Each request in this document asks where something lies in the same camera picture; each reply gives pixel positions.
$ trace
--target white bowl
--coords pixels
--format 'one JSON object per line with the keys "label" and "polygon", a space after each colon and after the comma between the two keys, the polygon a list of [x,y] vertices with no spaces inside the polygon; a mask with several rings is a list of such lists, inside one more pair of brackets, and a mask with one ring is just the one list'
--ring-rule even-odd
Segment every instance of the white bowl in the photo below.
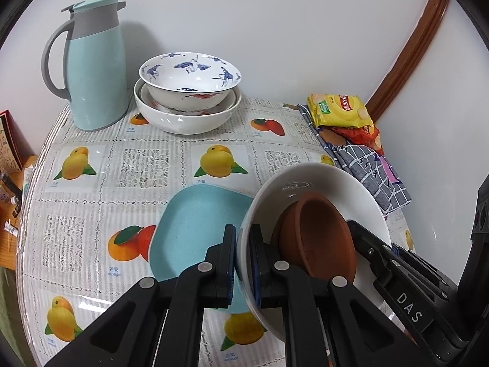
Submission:
{"label": "white bowl", "polygon": [[220,113],[208,114],[205,116],[186,116],[184,114],[165,113],[146,105],[140,99],[139,95],[143,85],[144,82],[141,79],[134,85],[134,97],[140,113],[156,128],[178,135],[194,135],[216,129],[231,118],[233,112],[241,103],[241,91],[238,87],[235,87],[231,90],[236,99],[235,104],[228,110]]}
{"label": "white bowl", "polygon": [[140,78],[162,106],[180,111],[214,107],[241,81],[231,63],[197,52],[173,52],[147,60]]}
{"label": "white bowl", "polygon": [[172,109],[168,109],[168,107],[158,104],[158,102],[155,101],[155,98],[152,97],[149,87],[150,86],[147,84],[144,84],[143,87],[141,87],[141,91],[139,93],[139,97],[141,98],[141,100],[148,106],[154,107],[159,111],[163,111],[165,113],[170,113],[170,114],[185,115],[185,116],[202,116],[206,114],[221,113],[222,111],[230,109],[236,102],[236,94],[234,92],[230,92],[219,104],[215,105],[214,107],[211,107],[210,109],[199,110],[199,111],[172,110]]}
{"label": "white bowl", "polygon": [[[262,310],[254,300],[250,284],[249,230],[252,224],[260,224],[263,241],[270,243],[273,228],[283,210],[297,201],[301,194],[310,191],[318,192],[330,200],[347,221],[355,220],[383,242],[391,244],[389,229],[375,199],[358,180],[339,168],[323,163],[302,163],[282,170],[265,182],[241,225],[237,242],[236,270],[251,312],[263,327],[282,341],[285,341],[282,309]],[[353,284],[376,306],[380,306],[382,297],[373,288],[375,276],[368,261],[357,253],[356,262]]]}

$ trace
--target thermos handle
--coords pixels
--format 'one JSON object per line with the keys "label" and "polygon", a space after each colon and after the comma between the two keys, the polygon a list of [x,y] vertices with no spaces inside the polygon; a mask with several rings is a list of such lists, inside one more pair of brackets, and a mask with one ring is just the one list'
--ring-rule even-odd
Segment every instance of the thermos handle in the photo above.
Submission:
{"label": "thermos handle", "polygon": [[69,94],[68,89],[66,87],[63,89],[57,88],[54,85],[53,80],[51,80],[49,63],[50,63],[51,47],[53,46],[55,39],[57,39],[57,37],[64,32],[72,31],[74,23],[75,23],[74,19],[70,19],[65,23],[63,23],[58,29],[56,29],[56,31],[52,34],[50,39],[47,41],[46,46],[44,47],[44,51],[42,52],[42,60],[41,60],[41,74],[42,74],[42,79],[46,84],[46,87],[56,96],[68,100],[71,100],[72,98]]}

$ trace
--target brown wooden molding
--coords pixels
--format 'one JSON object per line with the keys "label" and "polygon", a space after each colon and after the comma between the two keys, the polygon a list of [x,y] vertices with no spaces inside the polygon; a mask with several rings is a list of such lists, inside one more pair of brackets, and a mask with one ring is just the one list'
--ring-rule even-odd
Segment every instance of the brown wooden molding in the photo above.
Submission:
{"label": "brown wooden molding", "polygon": [[390,72],[367,103],[373,121],[377,121],[404,87],[436,35],[450,0],[428,0],[414,32],[399,54]]}

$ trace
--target lay's logo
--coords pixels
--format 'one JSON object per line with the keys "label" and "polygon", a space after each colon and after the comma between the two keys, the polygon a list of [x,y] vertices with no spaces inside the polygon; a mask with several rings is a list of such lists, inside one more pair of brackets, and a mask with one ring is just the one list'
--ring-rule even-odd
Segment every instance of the lay's logo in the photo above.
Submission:
{"label": "lay's logo", "polygon": [[341,107],[343,107],[343,110],[351,110],[350,103],[348,101],[348,97],[346,95],[338,95],[339,101],[341,103]]}

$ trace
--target yellow chip bag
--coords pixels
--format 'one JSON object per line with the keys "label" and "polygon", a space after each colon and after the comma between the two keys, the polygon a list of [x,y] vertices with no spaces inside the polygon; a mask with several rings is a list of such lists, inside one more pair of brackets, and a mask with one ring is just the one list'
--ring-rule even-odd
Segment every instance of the yellow chip bag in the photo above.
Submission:
{"label": "yellow chip bag", "polygon": [[316,127],[361,128],[373,125],[366,107],[357,96],[311,94],[307,105]]}

